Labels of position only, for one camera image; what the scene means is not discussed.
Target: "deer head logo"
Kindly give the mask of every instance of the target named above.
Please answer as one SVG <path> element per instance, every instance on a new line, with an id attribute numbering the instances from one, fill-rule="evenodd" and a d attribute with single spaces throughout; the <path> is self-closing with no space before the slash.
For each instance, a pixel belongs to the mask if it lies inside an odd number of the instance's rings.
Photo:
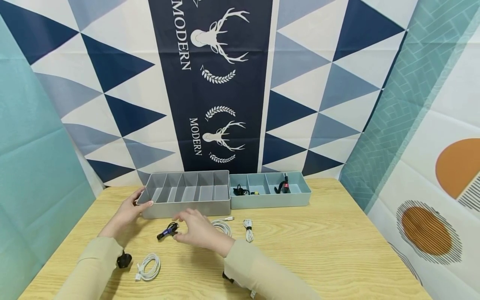
<path id="1" fill-rule="evenodd" d="M 231 148 L 226 143 L 226 141 L 229 141 L 229 140 L 223 138 L 224 135 L 228 134 L 228 133 L 225 133 L 225 132 L 227 131 L 227 129 L 230 126 L 240 126 L 240 127 L 245 128 L 242 124 L 245 124 L 245 123 L 244 122 L 236 122 L 235 123 L 235 121 L 230 121 L 225 127 L 218 129 L 216 131 L 216 133 L 207 132 L 202 136 L 202 138 L 204 139 L 204 141 L 206 141 L 208 143 L 215 141 L 217 144 L 219 144 L 220 146 L 224 146 L 225 148 L 227 148 L 230 151 L 243 150 L 244 149 L 243 146 L 245 146 L 245 144 L 243 144 L 240 147 Z"/>
<path id="2" fill-rule="evenodd" d="M 248 54 L 248 52 L 243 54 L 242 56 L 239 56 L 239 57 L 236 57 L 236 58 L 229 57 L 222 48 L 222 46 L 225 46 L 227 44 L 219 43 L 216 39 L 218 34 L 227 32 L 227 30 L 225 30 L 225 31 L 220 31 L 220 30 L 223 26 L 223 23 L 228 19 L 228 17 L 237 16 L 237 17 L 242 18 L 243 20 L 249 22 L 247 20 L 247 18 L 245 18 L 245 16 L 243 15 L 244 13 L 249 14 L 249 12 L 246 12 L 246 11 L 232 12 L 234 9 L 235 8 L 228 9 L 227 12 L 225 13 L 225 15 L 223 16 L 223 18 L 221 18 L 218 21 L 213 22 L 210 25 L 210 29 L 209 29 L 208 32 L 205 32 L 205 31 L 200 30 L 200 29 L 195 29 L 190 36 L 190 40 L 192 41 L 192 44 L 194 44 L 195 46 L 197 46 L 199 48 L 203 47 L 203 46 L 206 46 L 206 45 L 209 45 L 211 50 L 214 53 L 220 54 L 231 64 L 234 64 L 234 61 L 247 61 L 248 60 L 248 59 L 243 59 L 245 57 L 245 55 Z"/>

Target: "beige sleeve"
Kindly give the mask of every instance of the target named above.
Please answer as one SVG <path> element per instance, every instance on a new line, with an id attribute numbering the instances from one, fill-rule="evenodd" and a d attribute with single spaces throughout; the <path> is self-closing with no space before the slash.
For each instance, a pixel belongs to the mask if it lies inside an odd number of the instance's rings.
<path id="1" fill-rule="evenodd" d="M 267 299 L 320 299 L 298 276 L 244 240 L 235 241 L 225 258 L 225 275 Z"/>
<path id="2" fill-rule="evenodd" d="M 123 248 L 114 238 L 95 238 L 85 248 L 77 266 L 55 299 L 99 299 L 107 286 Z"/>

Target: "laurel wreath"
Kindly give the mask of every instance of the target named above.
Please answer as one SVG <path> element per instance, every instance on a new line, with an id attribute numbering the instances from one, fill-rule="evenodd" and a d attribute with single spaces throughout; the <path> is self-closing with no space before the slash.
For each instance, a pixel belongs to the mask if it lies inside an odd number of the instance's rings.
<path id="1" fill-rule="evenodd" d="M 202 70 L 202 76 L 213 84 L 224 84 L 233 79 L 233 77 L 235 77 L 235 70 L 225 76 L 215 76 L 211 74 L 209 70 L 205 69 L 203 65 L 200 70 Z"/>
<path id="2" fill-rule="evenodd" d="M 226 112 L 235 117 L 235 111 L 233 109 L 226 106 L 214 106 L 205 114 L 205 120 L 208 122 L 208 119 L 211 119 L 216 113 L 219 112 Z"/>
<path id="3" fill-rule="evenodd" d="M 225 163 L 229 163 L 232 160 L 234 160 L 235 159 L 235 154 L 230 156 L 229 158 L 219 158 L 215 154 L 212 154 L 212 152 L 210 152 L 210 159 L 215 161 L 216 163 L 225 164 Z"/>

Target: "divider compartment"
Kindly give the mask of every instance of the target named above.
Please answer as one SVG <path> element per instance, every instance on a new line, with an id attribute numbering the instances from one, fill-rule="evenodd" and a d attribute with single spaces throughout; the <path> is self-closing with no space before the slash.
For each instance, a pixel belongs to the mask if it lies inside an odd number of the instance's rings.
<path id="1" fill-rule="evenodd" d="M 248 184 L 248 177 L 246 174 L 232 174 L 230 175 L 230 196 L 235 197 L 235 193 L 233 189 L 236 189 L 240 185 L 240 187 L 244 190 L 250 190 Z"/>
<path id="2" fill-rule="evenodd" d="M 145 187 L 145 191 L 142 192 L 140 198 L 137 201 L 137 204 L 146 203 L 150 200 L 157 202 L 160 193 L 162 192 L 163 185 L 165 184 L 165 179 L 167 175 L 165 173 L 154 173 L 148 179 L 148 182 Z"/>
<path id="3" fill-rule="evenodd" d="M 214 171 L 214 200 L 228 200 L 228 171 Z"/>
<path id="4" fill-rule="evenodd" d="M 157 203 L 175 202 L 175 194 L 177 193 L 181 176 L 181 172 L 167 173 L 167 179 L 165 180 L 165 184 L 163 185 Z"/>
<path id="5" fill-rule="evenodd" d="M 195 190 L 197 188 L 198 173 L 184 172 L 182 173 L 175 194 L 175 202 L 193 202 Z"/>
<path id="6" fill-rule="evenodd" d="M 247 178 L 250 187 L 249 191 L 252 195 L 254 195 L 254 192 L 258 192 L 259 195 L 270 194 L 265 174 L 248 174 Z"/>
<path id="7" fill-rule="evenodd" d="M 287 172 L 288 185 L 290 187 L 290 193 L 309 193 L 312 192 L 308 187 L 305 178 L 300 172 Z"/>
<path id="8" fill-rule="evenodd" d="M 197 188 L 194 201 L 212 201 L 214 194 L 213 172 L 198 172 Z"/>
<path id="9" fill-rule="evenodd" d="M 278 189 L 280 183 L 285 180 L 285 173 L 265 173 L 265 178 L 270 194 L 276 194 L 275 187 Z"/>

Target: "white cable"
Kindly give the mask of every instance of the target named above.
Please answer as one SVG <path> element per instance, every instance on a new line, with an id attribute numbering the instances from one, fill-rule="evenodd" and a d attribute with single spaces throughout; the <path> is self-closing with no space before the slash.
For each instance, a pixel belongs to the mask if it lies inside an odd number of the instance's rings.
<path id="1" fill-rule="evenodd" d="M 145 272 L 145 267 L 151 261 L 155 261 L 150 271 Z M 142 264 L 137 264 L 138 272 L 135 275 L 135 281 L 150 281 L 153 280 L 160 272 L 160 266 L 162 265 L 160 258 L 155 253 L 148 254 Z"/>
<path id="2" fill-rule="evenodd" d="M 252 220 L 250 219 L 245 219 L 243 220 L 243 226 L 247 229 L 247 232 L 245 233 L 245 240 L 249 243 L 253 241 L 253 231 L 252 231 Z"/>
<path id="3" fill-rule="evenodd" d="M 230 229 L 230 226 L 225 221 L 231 221 L 231 220 L 234 220 L 234 219 L 235 219 L 235 217 L 229 216 L 229 217 L 226 217 L 226 218 L 223 218 L 223 219 L 213 220 L 212 225 L 215 228 L 221 229 L 223 231 L 223 233 L 225 233 L 226 235 L 231 237 L 232 236 L 232 230 Z"/>

